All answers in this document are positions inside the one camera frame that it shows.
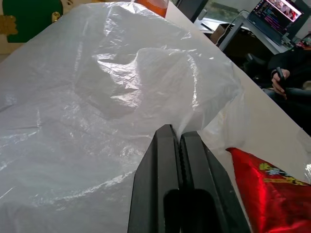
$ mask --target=phone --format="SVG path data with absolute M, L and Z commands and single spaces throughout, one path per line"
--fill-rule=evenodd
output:
M 286 85 L 285 85 L 285 77 L 283 75 L 281 67 L 276 68 L 277 74 L 280 77 L 280 81 L 278 84 L 283 88 L 284 92 L 286 93 Z

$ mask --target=orange object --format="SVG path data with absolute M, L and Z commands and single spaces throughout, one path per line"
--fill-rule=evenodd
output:
M 136 0 L 136 3 L 144 5 L 149 10 L 165 18 L 169 0 Z

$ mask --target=laptop screen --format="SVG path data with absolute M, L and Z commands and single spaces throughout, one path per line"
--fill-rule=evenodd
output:
M 253 13 L 281 34 L 302 15 L 290 0 L 261 0 Z

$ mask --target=green poster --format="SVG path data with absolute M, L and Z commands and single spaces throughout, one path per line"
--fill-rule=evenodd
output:
M 25 43 L 52 23 L 52 13 L 63 14 L 60 0 L 3 0 L 3 14 L 15 16 L 18 34 L 9 35 L 10 43 Z

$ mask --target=table surface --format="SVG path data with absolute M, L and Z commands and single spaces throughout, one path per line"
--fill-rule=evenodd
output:
M 190 31 L 193 37 L 207 46 L 215 46 L 171 3 L 166 19 Z M 240 149 L 274 164 L 299 180 L 306 180 L 304 164 L 307 163 L 308 156 L 301 140 L 303 138 L 311 145 L 310 137 L 242 70 L 238 71 L 250 115 L 246 141 Z M 227 163 L 225 168 L 237 192 L 232 163 Z

